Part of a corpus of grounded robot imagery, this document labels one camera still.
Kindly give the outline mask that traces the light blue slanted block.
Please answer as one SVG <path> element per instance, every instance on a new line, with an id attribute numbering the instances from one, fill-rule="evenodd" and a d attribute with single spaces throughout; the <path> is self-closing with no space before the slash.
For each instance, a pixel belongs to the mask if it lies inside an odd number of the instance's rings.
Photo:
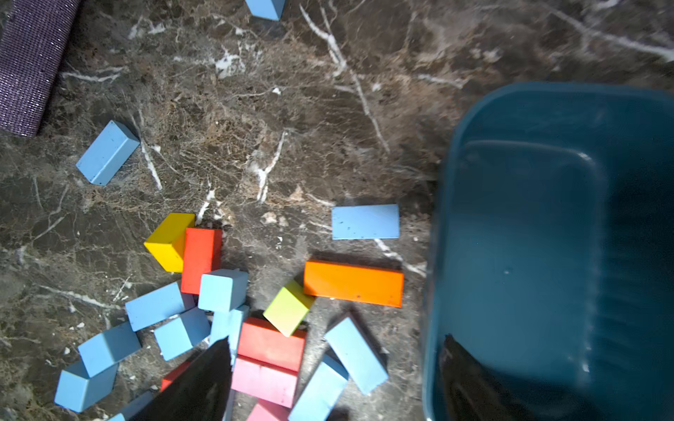
<path id="1" fill-rule="evenodd" d="M 350 313 L 339 318 L 324 339 L 364 395 L 388 381 L 384 363 Z"/>

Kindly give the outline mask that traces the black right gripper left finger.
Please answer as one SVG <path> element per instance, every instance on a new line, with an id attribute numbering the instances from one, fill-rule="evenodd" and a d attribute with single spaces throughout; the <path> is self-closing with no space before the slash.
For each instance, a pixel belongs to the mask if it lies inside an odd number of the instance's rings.
<path id="1" fill-rule="evenodd" d="M 231 391 L 228 339 L 213 343 L 134 420 L 222 420 Z"/>

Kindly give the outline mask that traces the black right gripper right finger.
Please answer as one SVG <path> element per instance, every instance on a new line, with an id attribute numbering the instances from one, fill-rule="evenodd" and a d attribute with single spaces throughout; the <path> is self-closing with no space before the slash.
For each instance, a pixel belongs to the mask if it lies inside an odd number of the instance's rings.
<path id="1" fill-rule="evenodd" d="M 532 413 L 451 335 L 443 343 L 440 373 L 450 419 L 532 419 Z"/>

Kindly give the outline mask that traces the lone light blue block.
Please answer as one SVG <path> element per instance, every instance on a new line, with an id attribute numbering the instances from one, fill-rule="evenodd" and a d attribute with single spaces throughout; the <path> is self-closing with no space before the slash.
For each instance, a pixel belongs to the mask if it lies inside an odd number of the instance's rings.
<path id="1" fill-rule="evenodd" d="M 105 186 L 139 145 L 128 127 L 111 120 L 79 159 L 77 168 L 91 184 Z"/>

